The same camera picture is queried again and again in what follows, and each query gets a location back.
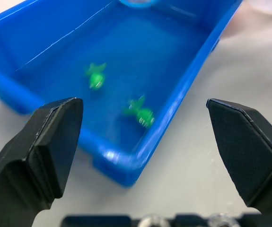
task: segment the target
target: green toy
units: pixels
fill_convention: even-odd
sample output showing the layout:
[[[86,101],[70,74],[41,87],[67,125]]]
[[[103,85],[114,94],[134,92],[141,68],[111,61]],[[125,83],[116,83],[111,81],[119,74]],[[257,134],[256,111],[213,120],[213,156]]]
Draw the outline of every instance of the green toy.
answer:
[[[105,76],[102,73],[106,68],[106,63],[102,65],[96,65],[91,63],[89,66],[89,70],[86,72],[86,76],[89,77],[89,88],[93,90],[98,90],[102,87]]]
[[[143,108],[145,97],[141,96],[137,101],[131,100],[128,109],[124,110],[126,115],[135,115],[137,121],[144,127],[150,128],[155,121],[153,112],[148,108]]]

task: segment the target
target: blue tray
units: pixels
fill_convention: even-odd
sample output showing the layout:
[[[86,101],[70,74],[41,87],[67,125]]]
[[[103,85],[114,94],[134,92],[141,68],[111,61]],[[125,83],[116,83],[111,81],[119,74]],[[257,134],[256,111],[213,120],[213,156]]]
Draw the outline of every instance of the blue tray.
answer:
[[[79,145],[94,165],[133,185],[202,64],[242,0],[161,0],[129,8],[116,0],[27,0],[0,14],[0,99],[21,114],[79,97]],[[106,62],[101,90],[85,70]],[[149,130],[123,115],[145,95]]]

